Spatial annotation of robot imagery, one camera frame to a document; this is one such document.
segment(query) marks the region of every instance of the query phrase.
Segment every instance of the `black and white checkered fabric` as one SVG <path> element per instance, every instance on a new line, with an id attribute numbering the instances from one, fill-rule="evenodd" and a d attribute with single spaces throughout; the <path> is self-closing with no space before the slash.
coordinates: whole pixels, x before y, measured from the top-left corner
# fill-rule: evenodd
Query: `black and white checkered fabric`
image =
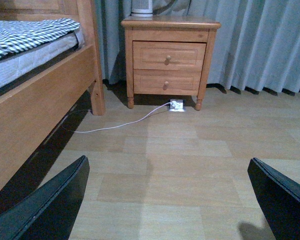
<path id="1" fill-rule="evenodd" d="M 69 18 L 43 21 L 0 21 L 0 59 L 52 42 L 80 27 Z"/>

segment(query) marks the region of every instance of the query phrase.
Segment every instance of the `bed post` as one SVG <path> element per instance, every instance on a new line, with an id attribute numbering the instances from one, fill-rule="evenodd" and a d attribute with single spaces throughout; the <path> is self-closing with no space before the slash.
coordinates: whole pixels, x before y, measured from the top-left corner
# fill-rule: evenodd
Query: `bed post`
<path id="1" fill-rule="evenodd" d="M 79 21 L 83 28 L 86 45 L 94 46 L 95 78 L 89 87 L 93 115 L 105 114 L 105 99 L 102 83 L 100 52 L 98 42 L 96 5 L 94 0 L 77 0 Z"/>

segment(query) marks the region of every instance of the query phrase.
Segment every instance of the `mattress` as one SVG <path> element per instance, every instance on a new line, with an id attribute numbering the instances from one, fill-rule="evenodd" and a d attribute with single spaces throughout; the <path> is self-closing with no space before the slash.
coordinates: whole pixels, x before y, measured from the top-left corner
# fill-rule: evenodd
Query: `mattress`
<path id="1" fill-rule="evenodd" d="M 60 37 L 52 42 L 19 53 L 0 61 L 0 88 L 30 72 L 40 65 L 73 48 L 82 47 L 84 38 L 81 29 Z"/>

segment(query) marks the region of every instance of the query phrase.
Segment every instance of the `curtain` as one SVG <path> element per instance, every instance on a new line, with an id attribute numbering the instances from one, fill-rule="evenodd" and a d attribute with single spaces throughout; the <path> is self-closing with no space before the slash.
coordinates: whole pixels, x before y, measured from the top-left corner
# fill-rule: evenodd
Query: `curtain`
<path id="1" fill-rule="evenodd" d="M 131 14 L 131 0 L 95 0 L 102 78 L 126 79 L 125 32 L 121 21 Z"/>
<path id="2" fill-rule="evenodd" d="M 101 51 L 110 83 L 124 78 L 124 35 L 118 25 L 130 8 L 131 0 L 101 0 Z M 208 84 L 300 91 L 300 0 L 153 0 L 153 8 L 159 15 L 205 16 L 222 24 Z"/>

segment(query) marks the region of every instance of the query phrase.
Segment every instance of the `nightstand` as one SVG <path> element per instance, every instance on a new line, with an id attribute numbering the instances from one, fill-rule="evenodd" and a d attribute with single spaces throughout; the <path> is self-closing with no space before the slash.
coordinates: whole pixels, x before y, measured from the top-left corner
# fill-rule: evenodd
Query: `nightstand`
<path id="1" fill-rule="evenodd" d="M 200 110 L 221 24 L 205 17 L 129 16 L 125 28 L 128 107 L 134 94 L 197 96 Z"/>

